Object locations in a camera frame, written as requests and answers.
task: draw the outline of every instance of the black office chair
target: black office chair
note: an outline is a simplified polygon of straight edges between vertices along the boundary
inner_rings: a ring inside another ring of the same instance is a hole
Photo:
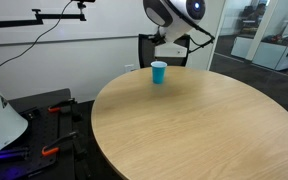
[[[144,35],[144,34],[139,34],[138,36],[138,56],[141,68],[151,67],[151,62],[155,61],[154,58],[155,45],[151,40],[149,40],[150,36],[151,35]],[[177,39],[174,43],[189,49],[190,36],[185,34],[179,39]],[[187,57],[188,54],[184,58],[159,57],[158,60],[166,62],[168,66],[185,66],[187,62]]]

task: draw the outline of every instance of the blue light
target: blue light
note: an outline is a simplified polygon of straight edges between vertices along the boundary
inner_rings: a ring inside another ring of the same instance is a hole
[[[200,4],[199,3],[195,3],[195,9],[199,9],[200,8]]]

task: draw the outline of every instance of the white machine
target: white machine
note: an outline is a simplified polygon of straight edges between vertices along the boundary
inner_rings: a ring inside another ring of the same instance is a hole
[[[185,57],[187,49],[173,42],[190,31],[199,30],[211,37],[201,47],[212,43],[214,37],[197,23],[205,14],[204,0],[143,0],[147,16],[159,25],[159,36],[165,41],[156,47],[156,57]],[[18,115],[0,93],[0,150],[24,133],[28,122]]]
[[[205,14],[204,0],[144,0],[146,15],[159,25],[165,43],[155,47],[155,57],[186,57],[187,48],[173,42],[190,31]]]

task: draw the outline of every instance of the round wooden table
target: round wooden table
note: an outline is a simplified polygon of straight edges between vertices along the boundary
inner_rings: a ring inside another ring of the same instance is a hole
[[[124,74],[98,95],[92,128],[125,179],[288,180],[288,112],[232,78],[167,67]]]

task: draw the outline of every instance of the blue cup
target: blue cup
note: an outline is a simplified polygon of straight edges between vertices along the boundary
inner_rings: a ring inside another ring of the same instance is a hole
[[[164,81],[165,68],[167,64],[163,61],[154,61],[151,63],[153,82],[155,84],[162,84]]]

